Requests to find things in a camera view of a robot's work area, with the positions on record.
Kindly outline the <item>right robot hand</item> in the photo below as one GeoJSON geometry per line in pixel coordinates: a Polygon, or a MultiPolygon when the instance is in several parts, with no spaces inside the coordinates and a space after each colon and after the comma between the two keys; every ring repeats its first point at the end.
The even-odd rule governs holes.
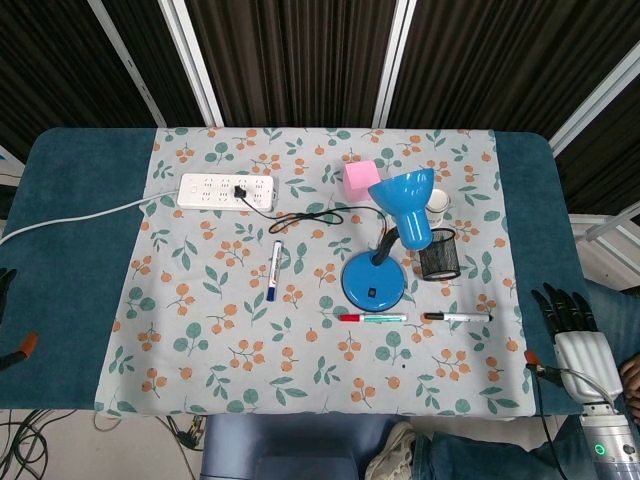
{"type": "Polygon", "coordinates": [[[613,409],[623,387],[610,344],[587,300],[548,283],[531,295],[549,333],[556,364],[545,365],[527,351],[526,367],[534,376],[564,388],[579,404],[613,409]]]}

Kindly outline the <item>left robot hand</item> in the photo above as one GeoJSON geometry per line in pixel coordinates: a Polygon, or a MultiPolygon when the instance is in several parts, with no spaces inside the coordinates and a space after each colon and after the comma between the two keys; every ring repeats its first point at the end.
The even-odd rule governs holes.
{"type": "MultiPolygon", "coordinates": [[[[1,268],[1,316],[4,316],[9,287],[16,275],[16,269],[1,268]]],[[[29,332],[17,350],[1,356],[1,371],[5,371],[29,359],[37,346],[38,340],[39,335],[37,332],[29,332]]]]}

